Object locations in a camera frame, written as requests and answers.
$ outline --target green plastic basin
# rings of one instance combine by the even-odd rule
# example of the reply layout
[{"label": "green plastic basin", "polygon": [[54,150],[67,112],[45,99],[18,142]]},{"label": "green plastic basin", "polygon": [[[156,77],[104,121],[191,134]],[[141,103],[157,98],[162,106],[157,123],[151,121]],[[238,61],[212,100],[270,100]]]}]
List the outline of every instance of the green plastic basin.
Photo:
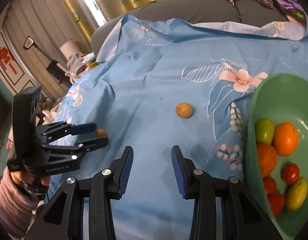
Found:
[{"label": "green plastic basin", "polygon": [[261,117],[270,118],[277,126],[291,122],[298,130],[299,144],[288,156],[278,156],[277,165],[270,174],[276,180],[277,190],[286,196],[287,185],[281,179],[281,170],[288,163],[296,163],[300,176],[308,182],[308,81],[292,74],[275,74],[265,79],[256,89],[248,121],[248,142],[244,155],[245,183],[250,192],[269,215],[284,240],[292,240],[308,220],[308,193],[304,204],[296,212],[285,209],[274,217],[265,193],[257,160],[255,122]]}]

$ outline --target cherry tomato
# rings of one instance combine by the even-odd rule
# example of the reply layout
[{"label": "cherry tomato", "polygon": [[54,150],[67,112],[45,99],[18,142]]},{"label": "cherry tomato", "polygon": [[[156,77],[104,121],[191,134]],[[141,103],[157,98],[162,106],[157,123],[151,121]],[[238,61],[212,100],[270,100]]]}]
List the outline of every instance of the cherry tomato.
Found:
[{"label": "cherry tomato", "polygon": [[267,197],[274,216],[278,217],[285,205],[285,197],[282,194],[268,194]]},{"label": "cherry tomato", "polygon": [[299,168],[296,164],[290,163],[284,169],[281,178],[287,184],[294,184],[299,177]]},{"label": "cherry tomato", "polygon": [[275,194],[276,192],[276,181],[271,177],[264,177],[263,183],[265,187],[266,194]]}]

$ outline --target blue floral fabric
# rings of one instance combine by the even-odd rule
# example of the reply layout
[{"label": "blue floral fabric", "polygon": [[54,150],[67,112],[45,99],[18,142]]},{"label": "blue floral fabric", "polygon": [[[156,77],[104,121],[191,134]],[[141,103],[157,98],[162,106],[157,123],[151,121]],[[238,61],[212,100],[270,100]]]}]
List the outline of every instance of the blue floral fabric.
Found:
[{"label": "blue floral fabric", "polygon": [[[308,79],[308,33],[291,41],[127,15],[111,38],[113,55],[73,85],[56,119],[95,122],[107,132],[109,145],[88,153],[80,170],[53,176],[49,196],[69,176],[84,179],[108,168],[130,145],[134,162],[126,194],[112,201],[117,239],[188,239],[194,201],[178,192],[172,146],[179,145],[185,158],[214,177],[243,181],[251,96],[273,73]],[[194,108],[189,119],[175,113],[182,102]],[[67,136],[56,143],[75,140]]]}]

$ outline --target pink sleeve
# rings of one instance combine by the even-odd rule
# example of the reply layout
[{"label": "pink sleeve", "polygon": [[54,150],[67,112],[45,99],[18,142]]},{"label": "pink sleeve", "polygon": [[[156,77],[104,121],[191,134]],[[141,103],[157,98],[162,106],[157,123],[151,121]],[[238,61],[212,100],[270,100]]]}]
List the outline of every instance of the pink sleeve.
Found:
[{"label": "pink sleeve", "polygon": [[25,236],[38,202],[36,196],[29,198],[16,188],[6,168],[0,184],[0,223],[10,235]]}]

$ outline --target metal screw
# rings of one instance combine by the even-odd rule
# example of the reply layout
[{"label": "metal screw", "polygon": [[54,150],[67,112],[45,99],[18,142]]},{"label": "metal screw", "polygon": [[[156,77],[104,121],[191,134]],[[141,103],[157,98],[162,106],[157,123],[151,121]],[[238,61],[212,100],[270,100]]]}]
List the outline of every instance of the metal screw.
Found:
[{"label": "metal screw", "polygon": [[73,177],[70,177],[70,178],[67,179],[68,184],[72,184],[74,182],[75,182],[75,178],[73,178]]},{"label": "metal screw", "polygon": [[236,184],[236,183],[238,183],[238,178],[230,177],[230,182]]},{"label": "metal screw", "polygon": [[202,175],[203,174],[203,171],[201,169],[195,169],[194,170],[194,174],[195,175]]},{"label": "metal screw", "polygon": [[105,170],[102,171],[102,174],[103,174],[104,176],[106,176],[106,175],[110,175],[111,172],[112,172],[111,170],[105,169]]}]

